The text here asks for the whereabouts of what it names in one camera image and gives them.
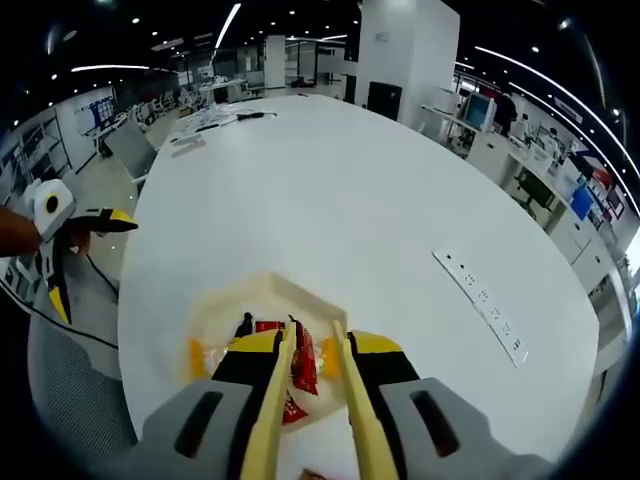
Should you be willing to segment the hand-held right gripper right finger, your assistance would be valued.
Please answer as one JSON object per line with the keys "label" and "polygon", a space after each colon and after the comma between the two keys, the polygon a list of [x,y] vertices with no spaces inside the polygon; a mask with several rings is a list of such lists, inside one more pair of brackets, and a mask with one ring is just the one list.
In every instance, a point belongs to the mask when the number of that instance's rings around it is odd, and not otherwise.
{"label": "hand-held right gripper right finger", "polygon": [[489,420],[435,378],[420,378],[401,346],[346,335],[346,397],[365,479],[544,479],[551,464],[500,444]]}

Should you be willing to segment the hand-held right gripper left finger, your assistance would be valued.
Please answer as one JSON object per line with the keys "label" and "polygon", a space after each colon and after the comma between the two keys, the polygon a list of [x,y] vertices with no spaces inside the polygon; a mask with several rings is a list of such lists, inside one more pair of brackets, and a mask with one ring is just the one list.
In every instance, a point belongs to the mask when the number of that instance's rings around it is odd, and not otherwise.
{"label": "hand-held right gripper left finger", "polygon": [[283,333],[231,345],[215,374],[154,411],[102,479],[272,479],[283,413]]}

